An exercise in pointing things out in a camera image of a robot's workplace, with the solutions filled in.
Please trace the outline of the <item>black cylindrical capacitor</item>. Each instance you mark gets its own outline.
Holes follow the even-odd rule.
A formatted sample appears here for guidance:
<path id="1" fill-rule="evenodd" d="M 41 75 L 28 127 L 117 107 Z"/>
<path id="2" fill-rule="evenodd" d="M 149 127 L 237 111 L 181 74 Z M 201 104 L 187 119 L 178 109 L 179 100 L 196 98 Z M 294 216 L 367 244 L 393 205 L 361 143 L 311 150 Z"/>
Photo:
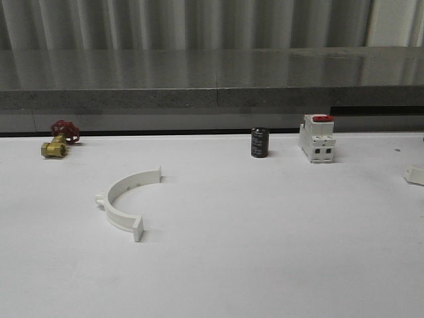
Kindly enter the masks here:
<path id="1" fill-rule="evenodd" d="M 254 158 L 265 158 L 268 155 L 269 130 L 264 127 L 251 129 L 251 156 Z"/>

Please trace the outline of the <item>brass valve red handwheel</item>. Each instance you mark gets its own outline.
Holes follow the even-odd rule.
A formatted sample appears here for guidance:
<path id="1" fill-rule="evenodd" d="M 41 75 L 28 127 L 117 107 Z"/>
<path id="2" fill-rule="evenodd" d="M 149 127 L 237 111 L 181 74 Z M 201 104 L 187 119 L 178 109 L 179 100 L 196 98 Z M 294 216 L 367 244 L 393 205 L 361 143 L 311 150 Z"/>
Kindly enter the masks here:
<path id="1" fill-rule="evenodd" d="M 45 158 L 63 158 L 67 154 L 67 145 L 80 139 L 80 130 L 70 121 L 59 120 L 50 127 L 53 139 L 41 146 L 41 155 Z"/>

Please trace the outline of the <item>white circuit breaker red switch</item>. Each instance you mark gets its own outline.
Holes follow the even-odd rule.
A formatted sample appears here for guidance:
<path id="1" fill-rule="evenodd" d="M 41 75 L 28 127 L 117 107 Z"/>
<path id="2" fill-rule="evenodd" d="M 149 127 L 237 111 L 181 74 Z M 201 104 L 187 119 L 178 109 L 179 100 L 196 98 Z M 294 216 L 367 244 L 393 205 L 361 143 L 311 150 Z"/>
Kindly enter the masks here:
<path id="1" fill-rule="evenodd" d="M 299 128 L 299 146 L 311 163 L 331 163 L 336 140 L 333 136 L 334 117 L 308 114 Z"/>

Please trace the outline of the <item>white half pipe clamp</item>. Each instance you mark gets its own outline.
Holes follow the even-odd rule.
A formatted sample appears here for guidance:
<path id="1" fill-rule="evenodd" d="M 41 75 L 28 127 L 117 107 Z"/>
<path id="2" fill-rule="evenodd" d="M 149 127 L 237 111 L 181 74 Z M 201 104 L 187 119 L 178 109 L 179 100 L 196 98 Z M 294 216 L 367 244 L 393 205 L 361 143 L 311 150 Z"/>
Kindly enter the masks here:
<path id="1" fill-rule="evenodd" d="M 157 167 L 155 170 L 138 172 L 110 185 L 106 191 L 98 193 L 95 196 L 96 204 L 102 206 L 106 212 L 106 217 L 114 227 L 133 234 L 135 242 L 139 242 L 144 232 L 142 215 L 133 215 L 118 210 L 113 203 L 125 192 L 136 187 L 149 184 L 159 184 L 161 182 L 162 169 Z"/>
<path id="2" fill-rule="evenodd" d="M 406 168 L 404 178 L 408 183 L 424 185 L 424 168 L 418 166 L 409 165 Z"/>

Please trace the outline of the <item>grey stone counter ledge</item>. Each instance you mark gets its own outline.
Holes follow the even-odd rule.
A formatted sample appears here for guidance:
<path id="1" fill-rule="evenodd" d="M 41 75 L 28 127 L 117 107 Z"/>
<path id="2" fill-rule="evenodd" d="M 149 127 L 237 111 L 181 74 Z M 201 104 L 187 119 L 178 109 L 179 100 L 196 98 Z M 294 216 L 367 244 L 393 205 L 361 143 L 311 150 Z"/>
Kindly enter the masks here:
<path id="1" fill-rule="evenodd" d="M 34 112 L 423 110 L 423 49 L 4 50 L 1 108 Z"/>

